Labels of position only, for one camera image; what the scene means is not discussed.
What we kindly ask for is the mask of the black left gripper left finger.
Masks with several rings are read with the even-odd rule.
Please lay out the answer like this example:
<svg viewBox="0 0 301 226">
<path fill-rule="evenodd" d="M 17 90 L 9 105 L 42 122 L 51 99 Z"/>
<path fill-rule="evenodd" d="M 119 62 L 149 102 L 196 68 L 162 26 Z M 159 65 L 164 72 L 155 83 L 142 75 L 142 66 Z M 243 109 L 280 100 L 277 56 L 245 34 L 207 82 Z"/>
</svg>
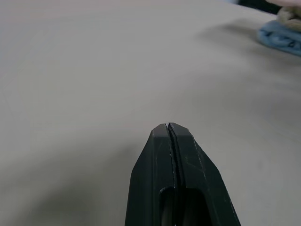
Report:
<svg viewBox="0 0 301 226">
<path fill-rule="evenodd" d="M 170 132 L 173 123 L 155 127 L 130 177 L 126 226 L 174 226 L 175 181 Z"/>
</svg>

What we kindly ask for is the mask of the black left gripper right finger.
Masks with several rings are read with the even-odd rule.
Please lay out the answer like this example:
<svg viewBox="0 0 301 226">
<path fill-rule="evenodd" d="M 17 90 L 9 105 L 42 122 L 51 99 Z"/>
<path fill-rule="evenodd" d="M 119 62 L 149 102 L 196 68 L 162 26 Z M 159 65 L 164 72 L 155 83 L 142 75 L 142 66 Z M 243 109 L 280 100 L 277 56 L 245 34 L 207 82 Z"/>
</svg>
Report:
<svg viewBox="0 0 301 226">
<path fill-rule="evenodd" d="M 240 221 L 221 174 L 190 131 L 168 125 L 177 176 L 177 226 L 238 226 Z"/>
</svg>

